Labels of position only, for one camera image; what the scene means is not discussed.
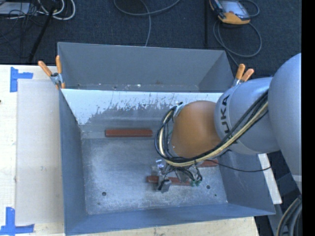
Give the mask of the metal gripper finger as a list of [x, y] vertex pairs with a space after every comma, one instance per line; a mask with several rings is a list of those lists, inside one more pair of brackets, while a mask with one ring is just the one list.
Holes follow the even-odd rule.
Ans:
[[164, 175], [165, 174], [165, 167], [166, 167], [166, 162], [163, 159], [157, 159], [156, 160], [157, 175]]
[[156, 191], [165, 193], [169, 191], [172, 181], [170, 179], [159, 179], [157, 182]]

